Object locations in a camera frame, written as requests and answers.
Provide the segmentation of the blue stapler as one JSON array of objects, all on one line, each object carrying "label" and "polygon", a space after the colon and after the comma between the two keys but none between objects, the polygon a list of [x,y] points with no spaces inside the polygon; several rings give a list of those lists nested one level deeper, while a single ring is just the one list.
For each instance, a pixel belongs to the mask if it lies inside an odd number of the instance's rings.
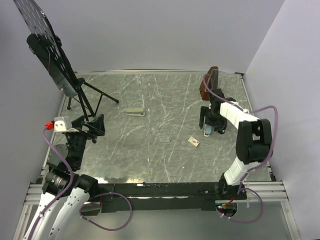
[{"label": "blue stapler", "polygon": [[203,135],[208,138],[212,134],[213,130],[214,130],[214,128],[212,126],[210,126],[208,124],[204,124]]}]

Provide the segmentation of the white staple box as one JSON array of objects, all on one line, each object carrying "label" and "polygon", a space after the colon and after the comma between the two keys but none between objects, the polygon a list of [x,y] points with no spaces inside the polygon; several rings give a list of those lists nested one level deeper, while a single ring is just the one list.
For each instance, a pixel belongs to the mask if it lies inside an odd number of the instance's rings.
[{"label": "white staple box", "polygon": [[200,144],[200,142],[192,136],[188,139],[188,142],[194,147],[197,147]]}]

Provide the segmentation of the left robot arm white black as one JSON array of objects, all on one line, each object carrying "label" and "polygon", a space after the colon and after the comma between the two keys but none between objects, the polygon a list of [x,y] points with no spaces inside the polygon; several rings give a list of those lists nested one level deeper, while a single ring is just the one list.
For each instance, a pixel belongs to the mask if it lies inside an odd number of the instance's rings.
[{"label": "left robot arm white black", "polygon": [[105,116],[100,114],[87,121],[84,116],[70,120],[68,116],[56,117],[44,125],[66,138],[66,144],[52,145],[46,164],[40,202],[31,224],[24,234],[25,240],[56,240],[63,232],[73,210],[80,204],[93,201],[99,195],[97,179],[76,172],[81,168],[87,141],[97,142],[105,135]]}]

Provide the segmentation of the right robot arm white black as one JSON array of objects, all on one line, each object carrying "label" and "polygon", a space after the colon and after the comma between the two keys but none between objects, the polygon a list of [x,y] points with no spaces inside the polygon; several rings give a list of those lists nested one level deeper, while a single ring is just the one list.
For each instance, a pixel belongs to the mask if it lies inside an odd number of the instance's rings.
[{"label": "right robot arm white black", "polygon": [[220,88],[210,90],[208,95],[210,104],[200,108],[199,116],[203,135],[209,137],[213,132],[223,135],[228,123],[237,130],[235,160],[218,182],[219,195],[223,199],[230,199],[247,175],[271,153],[271,123],[250,114],[234,98],[225,98]]}]

